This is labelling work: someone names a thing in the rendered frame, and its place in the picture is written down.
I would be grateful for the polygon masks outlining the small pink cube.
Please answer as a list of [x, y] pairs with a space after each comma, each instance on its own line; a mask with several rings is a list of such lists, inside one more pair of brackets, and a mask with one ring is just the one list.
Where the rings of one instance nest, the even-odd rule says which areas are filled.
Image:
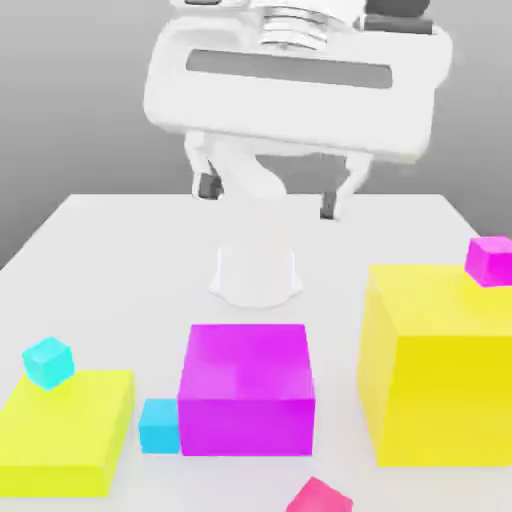
[[285, 512], [353, 512], [353, 500], [311, 477], [286, 506]]

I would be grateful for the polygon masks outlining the small turquoise cube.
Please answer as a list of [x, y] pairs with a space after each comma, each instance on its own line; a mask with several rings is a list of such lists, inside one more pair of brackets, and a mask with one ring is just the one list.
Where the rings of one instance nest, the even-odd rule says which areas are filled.
[[30, 381], [50, 391], [75, 374], [72, 350], [54, 337], [47, 337], [22, 353]]

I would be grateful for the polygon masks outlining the large lime yellow box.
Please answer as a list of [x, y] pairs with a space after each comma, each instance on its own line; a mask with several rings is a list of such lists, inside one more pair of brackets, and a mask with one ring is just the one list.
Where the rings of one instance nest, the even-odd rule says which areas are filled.
[[0, 497], [106, 497], [134, 402], [130, 370], [79, 370], [50, 391], [21, 377], [0, 409]]

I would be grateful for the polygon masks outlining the small magenta cube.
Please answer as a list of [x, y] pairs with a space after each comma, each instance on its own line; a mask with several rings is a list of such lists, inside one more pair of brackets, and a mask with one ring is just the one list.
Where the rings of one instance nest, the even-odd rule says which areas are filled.
[[512, 239], [506, 236], [472, 238], [464, 269], [482, 287], [512, 286]]

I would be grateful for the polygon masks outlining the small sky blue cube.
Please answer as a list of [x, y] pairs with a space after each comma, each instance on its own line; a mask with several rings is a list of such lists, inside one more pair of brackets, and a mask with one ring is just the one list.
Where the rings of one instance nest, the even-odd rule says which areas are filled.
[[177, 454], [181, 442], [175, 399], [148, 398], [138, 423], [141, 451], [145, 454]]

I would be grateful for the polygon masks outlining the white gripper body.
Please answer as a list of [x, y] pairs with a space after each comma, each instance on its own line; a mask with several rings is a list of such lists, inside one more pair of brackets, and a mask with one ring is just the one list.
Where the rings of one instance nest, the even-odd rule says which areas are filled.
[[285, 50], [261, 43], [257, 17], [181, 16], [156, 40], [143, 108], [164, 130], [225, 136], [258, 154], [415, 162], [452, 52], [439, 27], [334, 30], [322, 50]]

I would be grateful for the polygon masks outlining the large magenta box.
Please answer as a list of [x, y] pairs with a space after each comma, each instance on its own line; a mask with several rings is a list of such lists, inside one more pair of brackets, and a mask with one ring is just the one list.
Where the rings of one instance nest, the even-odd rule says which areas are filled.
[[302, 324], [194, 324], [177, 395], [185, 456], [309, 456], [316, 396]]

